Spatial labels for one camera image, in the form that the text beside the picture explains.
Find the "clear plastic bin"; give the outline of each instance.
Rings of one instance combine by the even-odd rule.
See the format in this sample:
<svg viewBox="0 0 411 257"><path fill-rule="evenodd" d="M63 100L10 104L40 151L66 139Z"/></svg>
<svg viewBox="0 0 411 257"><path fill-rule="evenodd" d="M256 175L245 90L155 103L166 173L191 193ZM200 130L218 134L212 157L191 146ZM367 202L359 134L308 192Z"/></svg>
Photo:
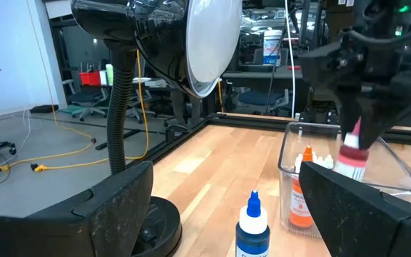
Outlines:
<svg viewBox="0 0 411 257"><path fill-rule="evenodd" d="M306 236L320 237L315 224L299 228L290 222L290 205L295 172L295 160L307 145L317 156L330 154L337 161L342 145L339 126L323 124L290 123L283 139L278 167L280 169L280 216L282 225L289 231ZM379 138L370 148L363 183L385 193L411 202L411 169Z"/></svg>

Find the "gray floor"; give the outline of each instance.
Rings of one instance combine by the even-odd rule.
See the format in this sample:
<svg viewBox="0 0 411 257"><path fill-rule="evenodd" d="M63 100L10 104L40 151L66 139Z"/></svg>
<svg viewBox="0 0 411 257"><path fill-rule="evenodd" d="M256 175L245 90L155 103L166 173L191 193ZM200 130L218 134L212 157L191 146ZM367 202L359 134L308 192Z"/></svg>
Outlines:
<svg viewBox="0 0 411 257"><path fill-rule="evenodd" d="M31 119L31 135L25 147L12 160L21 160L38 156L65 153L75 151L87 145L89 140L72 131L57 128L53 121L42 119L46 115L34 115L41 119ZM60 121L76 121L67 114L59 114ZM86 123L105 125L106 120L95 115L87 117ZM73 129L89 133L94 136L98 143L106 141L106 128L87 126L84 124L61 123ZM126 120L126 128L142 129L143 125L133 119ZM162 119L149 119L149 131L164 131ZM24 125L21 114L15 114L0 119L0 139L2 141L14 142L18 147L26 138L28 127ZM164 140L164 135L150 133L150 147ZM139 156L146 146L144 133L138 133L125 140L127 156ZM5 157L10 157L9 149L1 150ZM97 151L94 146L85 153L73 156L37 161L38 164L46 166L64 166L75 163L86 163L107 157L107 150ZM19 164L12 168L11 175L7 181L0 184L0 215L24 217L43 208L62 201L76 193L79 193L110 175L108 163L83 168L70 168L57 171L44 171L34 173L29 163ZM5 178L5 173L0 173L0 181Z"/></svg>

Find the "wooden tabletop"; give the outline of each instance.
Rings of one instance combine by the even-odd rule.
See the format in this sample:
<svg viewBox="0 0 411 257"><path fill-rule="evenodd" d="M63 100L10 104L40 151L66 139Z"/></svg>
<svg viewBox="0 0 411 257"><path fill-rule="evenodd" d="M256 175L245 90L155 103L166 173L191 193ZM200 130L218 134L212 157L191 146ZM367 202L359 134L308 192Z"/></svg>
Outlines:
<svg viewBox="0 0 411 257"><path fill-rule="evenodd" d="M278 159L284 133L207 126L154 168L154 196L181 213L175 256L234 256L235 225L250 192L268 211L270 256L329 256L321 239L288 232L280 222ZM392 144L411 167L411 146Z"/></svg>

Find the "lamp shade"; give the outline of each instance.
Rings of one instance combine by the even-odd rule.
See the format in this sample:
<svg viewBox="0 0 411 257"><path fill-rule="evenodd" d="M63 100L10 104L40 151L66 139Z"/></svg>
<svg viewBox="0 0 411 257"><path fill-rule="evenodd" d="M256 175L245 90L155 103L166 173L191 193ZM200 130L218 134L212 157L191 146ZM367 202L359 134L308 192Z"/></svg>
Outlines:
<svg viewBox="0 0 411 257"><path fill-rule="evenodd" d="M242 0L73 0L95 37L139 48L170 85L206 97L238 43Z"/></svg>

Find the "label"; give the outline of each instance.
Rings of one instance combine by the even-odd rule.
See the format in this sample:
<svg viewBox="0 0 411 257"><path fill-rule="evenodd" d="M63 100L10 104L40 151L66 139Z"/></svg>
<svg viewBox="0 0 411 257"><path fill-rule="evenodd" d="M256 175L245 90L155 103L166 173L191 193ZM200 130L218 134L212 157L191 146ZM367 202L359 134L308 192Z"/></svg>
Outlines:
<svg viewBox="0 0 411 257"><path fill-rule="evenodd" d="M235 247L235 257L269 257L269 249L265 251L264 253L259 253L259 254L249 254L242 249L239 248L239 246Z"/></svg>
<svg viewBox="0 0 411 257"><path fill-rule="evenodd" d="M297 216L311 217L304 195L294 190L291 190L291 211Z"/></svg>
<svg viewBox="0 0 411 257"><path fill-rule="evenodd" d="M335 164L334 171L347 176L348 178L362 182L362 179L364 178L365 167L354 167L338 161Z"/></svg>

